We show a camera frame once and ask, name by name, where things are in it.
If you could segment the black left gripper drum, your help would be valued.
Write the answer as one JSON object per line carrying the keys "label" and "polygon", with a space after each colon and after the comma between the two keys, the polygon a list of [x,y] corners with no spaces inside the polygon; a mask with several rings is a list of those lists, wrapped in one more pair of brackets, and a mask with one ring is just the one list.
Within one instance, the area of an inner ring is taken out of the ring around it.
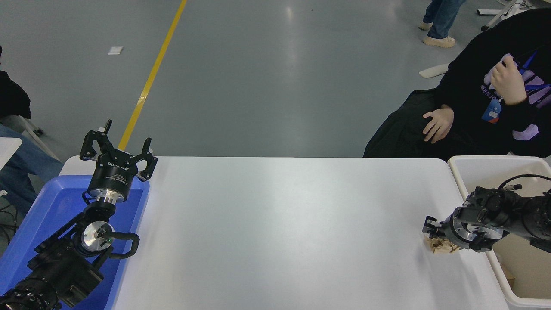
{"label": "black left gripper drum", "polygon": [[107,196],[114,192],[112,199],[126,200],[137,174],[136,161],[130,153],[115,149],[98,156],[96,168],[88,186],[92,197]]}

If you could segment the person's left hand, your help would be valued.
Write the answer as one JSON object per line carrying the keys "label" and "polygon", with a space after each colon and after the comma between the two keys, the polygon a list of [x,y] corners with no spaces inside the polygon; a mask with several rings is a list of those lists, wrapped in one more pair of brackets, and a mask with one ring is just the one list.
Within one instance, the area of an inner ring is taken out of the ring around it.
{"label": "person's left hand", "polygon": [[505,105],[518,105],[527,99],[525,84],[512,57],[507,54],[491,70],[490,82]]}

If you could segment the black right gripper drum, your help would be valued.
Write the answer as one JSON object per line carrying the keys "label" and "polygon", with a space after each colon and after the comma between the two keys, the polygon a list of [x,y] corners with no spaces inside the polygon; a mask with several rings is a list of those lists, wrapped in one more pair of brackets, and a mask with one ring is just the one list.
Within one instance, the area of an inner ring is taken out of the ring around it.
{"label": "black right gripper drum", "polygon": [[443,235],[462,249],[487,252],[504,237],[504,230],[466,223],[458,219],[446,219],[443,221]]}

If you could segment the person's right hand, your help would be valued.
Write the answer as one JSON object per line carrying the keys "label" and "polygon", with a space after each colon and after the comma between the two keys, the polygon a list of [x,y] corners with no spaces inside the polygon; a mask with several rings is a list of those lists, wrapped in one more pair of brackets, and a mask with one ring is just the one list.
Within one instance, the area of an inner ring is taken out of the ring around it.
{"label": "person's right hand", "polygon": [[444,139],[452,128],[454,115],[452,108],[447,105],[423,114],[423,118],[430,118],[422,131],[424,141],[435,144]]}

